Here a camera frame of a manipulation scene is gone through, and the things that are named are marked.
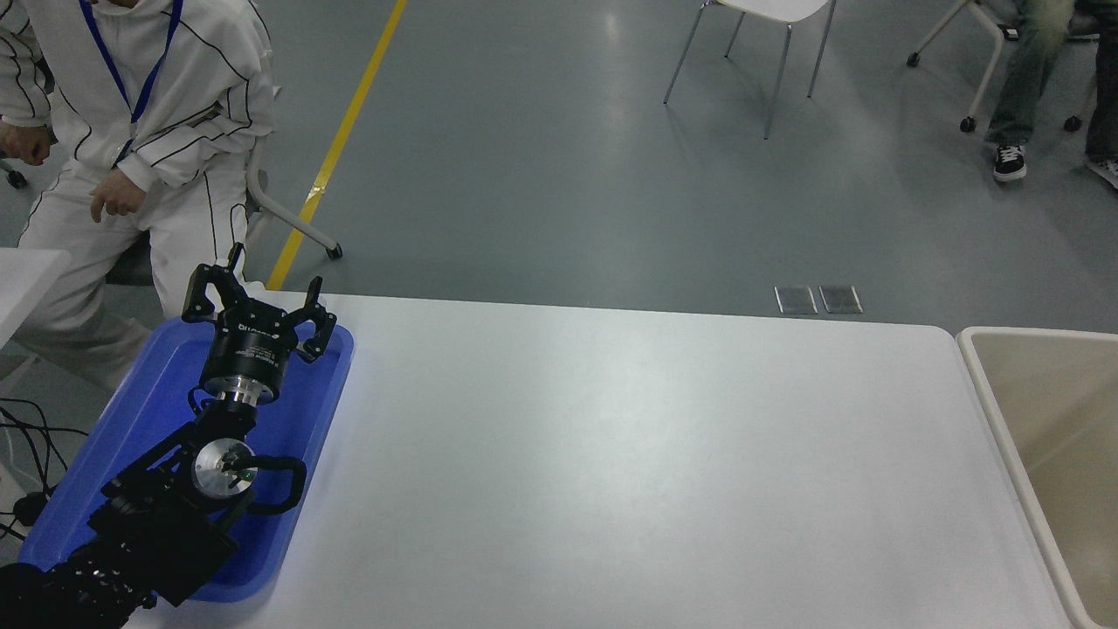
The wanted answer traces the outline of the person's right hand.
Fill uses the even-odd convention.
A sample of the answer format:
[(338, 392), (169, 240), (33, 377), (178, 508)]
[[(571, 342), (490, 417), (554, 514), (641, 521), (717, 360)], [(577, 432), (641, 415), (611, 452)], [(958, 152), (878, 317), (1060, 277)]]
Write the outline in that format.
[(20, 127), (3, 121), (1, 141), (7, 156), (19, 159), (29, 166), (42, 166), (45, 160), (51, 155), (51, 131), (45, 125)]

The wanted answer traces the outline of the person's left hand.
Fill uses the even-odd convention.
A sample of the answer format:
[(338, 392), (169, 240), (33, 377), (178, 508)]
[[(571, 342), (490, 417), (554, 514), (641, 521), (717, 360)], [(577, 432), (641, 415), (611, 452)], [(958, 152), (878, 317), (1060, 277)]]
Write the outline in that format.
[(120, 168), (112, 168), (89, 191), (89, 216), (93, 223), (101, 223), (105, 216), (132, 215), (140, 210), (145, 199), (145, 190), (133, 183)]

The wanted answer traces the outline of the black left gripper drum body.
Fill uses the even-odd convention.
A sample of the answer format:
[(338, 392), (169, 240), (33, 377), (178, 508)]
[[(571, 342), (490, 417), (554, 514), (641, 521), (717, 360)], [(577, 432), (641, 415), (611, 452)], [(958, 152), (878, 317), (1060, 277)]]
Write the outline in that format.
[(248, 379), (265, 391), (280, 391), (290, 355), (297, 346), (296, 330), (307, 322), (260, 301), (226, 306), (214, 323), (214, 343), (201, 370), (207, 391), (227, 391), (235, 379)]

